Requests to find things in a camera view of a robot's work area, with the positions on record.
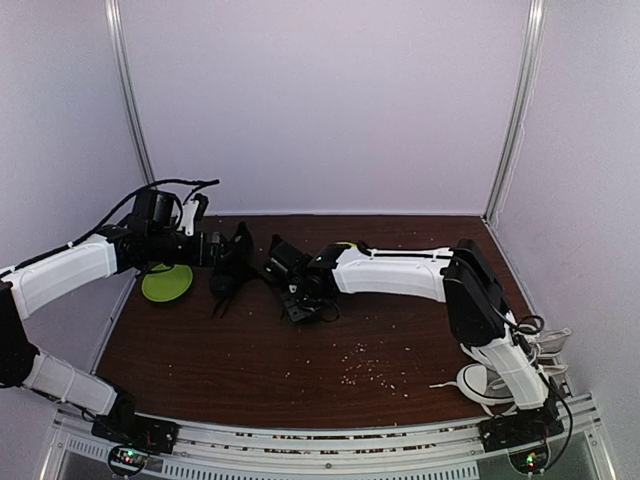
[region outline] green disc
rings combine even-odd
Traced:
[[[167,269],[166,265],[155,266],[151,271]],[[191,286],[193,272],[186,265],[176,265],[162,273],[151,273],[142,281],[142,294],[152,302],[175,300]]]

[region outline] white enclosure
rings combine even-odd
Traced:
[[[484,212],[529,3],[124,1],[157,178],[211,213]]]
[[[574,330],[574,393],[594,393],[621,478],[636,478],[640,4],[119,3],[152,173],[221,178],[211,214],[484,215],[508,166],[490,227],[537,313]],[[530,7],[547,3],[516,128]],[[0,5],[0,266],[77,237],[143,182],[107,12]],[[48,305],[30,340],[89,370],[126,284]],[[0,476],[34,478],[55,408],[0,392]]]

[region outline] wire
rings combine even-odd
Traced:
[[[94,233],[96,233],[98,230],[100,230],[108,221],[109,219],[115,215],[115,213],[120,210],[129,200],[131,200],[132,198],[134,198],[135,196],[137,196],[138,194],[146,191],[146,190],[150,190],[154,187],[158,187],[160,185],[166,185],[166,184],[177,184],[177,185],[196,185],[198,188],[205,188],[205,187],[209,187],[209,186],[213,186],[213,185],[218,185],[220,183],[219,179],[215,179],[215,180],[183,180],[181,178],[167,178],[164,180],[157,180],[155,182],[151,182],[147,185],[143,185],[140,188],[137,188],[136,190],[134,190],[133,192],[129,193],[128,195],[126,195],[122,200],[120,200],[115,207],[113,207],[109,213],[107,213],[102,220],[100,220],[95,227],[93,227],[91,230],[89,230],[88,232],[86,232],[84,235],[78,237],[77,239],[75,239],[73,242],[69,242],[67,245],[62,245],[60,247],[56,247],[52,250],[49,250],[48,252],[45,253],[41,253],[40,255],[36,255],[35,257],[32,257],[28,260],[25,260],[21,263],[19,263],[18,265],[16,265],[14,268],[9,269],[9,270],[5,270],[4,272],[0,273],[0,278],[5,277],[6,275],[10,274],[11,272],[18,270],[20,268],[25,268],[28,267],[29,265],[39,262],[40,260],[44,260],[45,258],[48,258],[52,255],[55,255],[57,253],[60,252],[64,252],[65,250],[68,250],[76,245],[78,245],[79,243],[84,242],[85,240],[87,240],[91,235],[93,235]]]
[[[131,437],[129,437],[128,435],[125,435],[124,433],[120,433],[115,431],[113,428],[111,428],[109,425],[107,425],[105,422],[103,422],[102,420],[100,420],[97,415],[94,415],[93,413],[91,413],[90,411],[88,411],[86,408],[83,407],[79,407],[78,405],[75,404],[71,404],[74,407],[76,407],[78,410],[80,410],[82,412],[82,419],[89,422],[89,420],[87,420],[85,415],[88,415],[89,418],[91,418],[90,423],[97,423],[98,425],[100,425],[102,428],[104,428],[105,430],[107,430],[109,433],[111,433],[112,435],[115,435],[116,437],[119,437],[121,440],[124,440],[125,442],[127,442],[127,445],[135,445],[135,442],[133,440],[131,440]]]
[[[326,323],[333,323],[340,318],[340,316],[342,315],[342,311],[340,310],[340,307],[335,300],[330,300],[329,302],[329,307],[333,307],[336,312],[335,316],[333,318],[325,318],[323,315],[320,315],[320,319]]]
[[[558,463],[558,460],[562,458],[562,455],[564,455],[564,452],[567,450],[567,447],[569,446],[569,442],[571,441],[571,434],[573,433],[573,414],[571,413],[571,409],[569,408],[569,405],[567,404],[565,399],[562,398],[562,395],[560,394],[560,392],[558,392],[558,389],[554,385],[552,385],[551,382],[549,382],[542,373],[539,373],[538,375],[540,375],[540,378],[542,379],[544,384],[547,386],[547,388],[554,394],[554,396],[558,400],[560,400],[560,403],[562,403],[562,406],[567,411],[567,415],[569,417],[569,432],[567,433],[567,439],[564,441],[564,445],[562,445],[562,448],[560,449],[558,454],[555,456],[553,461],[544,468],[544,472],[546,473],[549,470],[551,470],[551,467],[553,467],[556,463]]]
[[[192,189],[189,194],[185,197],[185,199],[182,201],[183,205],[187,204],[187,201],[191,198],[191,195],[193,195],[196,192],[199,192],[200,190],[203,190],[207,187],[210,187],[212,185],[217,185],[218,183],[220,183],[220,180],[211,180],[210,182],[204,182],[202,185],[198,185],[197,187],[195,187],[194,189]]]

